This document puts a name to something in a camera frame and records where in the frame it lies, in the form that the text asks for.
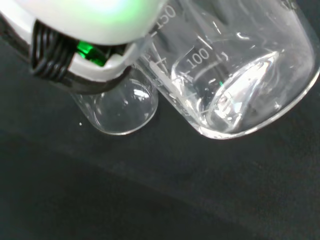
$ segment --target green led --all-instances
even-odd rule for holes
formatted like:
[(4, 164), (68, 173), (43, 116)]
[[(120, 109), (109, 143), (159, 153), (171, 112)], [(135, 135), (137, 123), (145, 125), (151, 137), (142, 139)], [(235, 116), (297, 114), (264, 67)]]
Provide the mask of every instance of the green led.
[(107, 62), (107, 58), (103, 52), (84, 41), (79, 42), (77, 53), (84, 59), (87, 59), (100, 67), (103, 67)]

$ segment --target green light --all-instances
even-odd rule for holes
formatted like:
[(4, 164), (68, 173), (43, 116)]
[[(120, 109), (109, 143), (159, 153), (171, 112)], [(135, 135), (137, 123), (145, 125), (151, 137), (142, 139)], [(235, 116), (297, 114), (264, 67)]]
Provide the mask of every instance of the green light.
[(92, 62), (100, 67), (103, 67), (107, 62), (107, 58), (104, 55), (104, 53), (89, 43), (86, 43), (83, 41), (79, 42), (79, 44), (77, 46), (77, 50), (78, 50), (77, 53), (81, 57), (89, 60), (90, 62)]
[(128, 24), (132, 21), (145, 21), (148, 12), (145, 1), (150, 0), (68, 0), (63, 7), (70, 9), (75, 16), (104, 24)]

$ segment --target small glass jar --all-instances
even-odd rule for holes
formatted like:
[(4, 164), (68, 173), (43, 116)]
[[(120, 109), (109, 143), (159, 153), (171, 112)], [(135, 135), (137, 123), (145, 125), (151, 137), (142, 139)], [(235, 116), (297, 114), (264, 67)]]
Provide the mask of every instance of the small glass jar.
[(158, 107), (158, 91), (136, 67), (113, 89), (72, 94), (91, 124), (109, 135), (127, 135), (145, 126)]

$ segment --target white device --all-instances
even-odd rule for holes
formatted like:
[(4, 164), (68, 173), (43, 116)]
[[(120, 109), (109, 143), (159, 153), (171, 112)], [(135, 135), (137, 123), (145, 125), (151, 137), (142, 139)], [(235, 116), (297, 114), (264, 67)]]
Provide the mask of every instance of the white device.
[[(5, 31), (13, 32), (16, 49), (31, 48), (34, 73), (46, 78), (68, 72), (81, 85), (87, 81), (99, 87), (121, 77), (139, 58), (168, 0), (0, 1)], [(65, 49), (75, 44), (73, 54)]]

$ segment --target black cable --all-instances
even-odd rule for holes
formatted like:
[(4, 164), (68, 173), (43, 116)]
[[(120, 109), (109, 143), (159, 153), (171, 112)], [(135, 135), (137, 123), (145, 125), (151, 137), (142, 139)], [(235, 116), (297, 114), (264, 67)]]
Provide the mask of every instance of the black cable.
[(59, 82), (67, 74), (78, 41), (36, 21), (29, 48), (30, 72)]

